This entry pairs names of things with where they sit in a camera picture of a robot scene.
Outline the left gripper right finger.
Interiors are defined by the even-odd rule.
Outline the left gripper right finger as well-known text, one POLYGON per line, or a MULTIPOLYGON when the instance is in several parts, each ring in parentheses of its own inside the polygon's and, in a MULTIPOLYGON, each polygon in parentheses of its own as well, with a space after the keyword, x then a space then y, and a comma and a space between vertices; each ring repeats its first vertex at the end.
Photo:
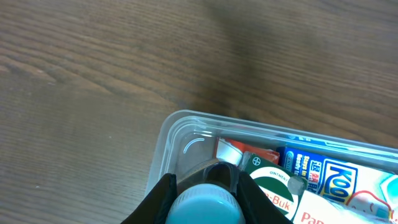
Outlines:
POLYGON ((246 172, 239 173, 236 200, 246 224, 292 224, 246 172))

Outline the white Panadol box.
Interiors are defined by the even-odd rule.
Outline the white Panadol box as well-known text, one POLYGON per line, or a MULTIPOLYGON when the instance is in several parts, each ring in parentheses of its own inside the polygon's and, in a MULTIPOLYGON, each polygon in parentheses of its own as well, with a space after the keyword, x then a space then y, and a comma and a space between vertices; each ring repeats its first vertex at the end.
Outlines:
POLYGON ((391 208, 375 198, 373 194, 362 192, 340 204, 309 191, 304 192, 298 206, 294 224, 361 224, 392 223, 391 208))

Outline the small green black box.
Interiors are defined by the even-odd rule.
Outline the small green black box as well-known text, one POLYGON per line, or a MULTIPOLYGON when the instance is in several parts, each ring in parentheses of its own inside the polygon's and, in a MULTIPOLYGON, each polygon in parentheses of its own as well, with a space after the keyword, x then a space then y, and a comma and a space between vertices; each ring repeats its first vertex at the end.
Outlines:
POLYGON ((275 158, 272 156, 268 159, 245 152, 239 169, 248 173, 273 205, 292 221, 308 182, 278 165, 275 158))

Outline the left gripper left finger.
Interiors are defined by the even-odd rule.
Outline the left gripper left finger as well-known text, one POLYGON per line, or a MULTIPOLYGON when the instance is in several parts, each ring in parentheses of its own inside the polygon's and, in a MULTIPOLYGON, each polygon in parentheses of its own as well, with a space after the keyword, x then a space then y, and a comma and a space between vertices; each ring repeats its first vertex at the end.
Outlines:
POLYGON ((165 224, 177 198, 177 177, 164 174, 138 207, 121 224, 165 224))

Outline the dark bottle white cap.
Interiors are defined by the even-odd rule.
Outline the dark bottle white cap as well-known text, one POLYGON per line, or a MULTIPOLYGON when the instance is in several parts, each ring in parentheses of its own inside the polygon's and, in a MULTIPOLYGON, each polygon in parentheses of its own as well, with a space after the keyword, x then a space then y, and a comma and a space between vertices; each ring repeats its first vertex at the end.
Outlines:
POLYGON ((229 162, 216 162, 192 172, 177 182, 166 223, 244 224, 236 199, 239 169, 229 162))

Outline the blue Kool Fever box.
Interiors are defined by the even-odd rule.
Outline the blue Kool Fever box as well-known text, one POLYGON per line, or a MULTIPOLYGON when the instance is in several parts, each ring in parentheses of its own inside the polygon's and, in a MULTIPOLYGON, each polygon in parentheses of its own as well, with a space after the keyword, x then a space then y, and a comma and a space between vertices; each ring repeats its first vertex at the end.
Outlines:
POLYGON ((279 164, 307 180, 308 191, 350 208, 397 221, 397 164, 379 151, 289 136, 279 164))

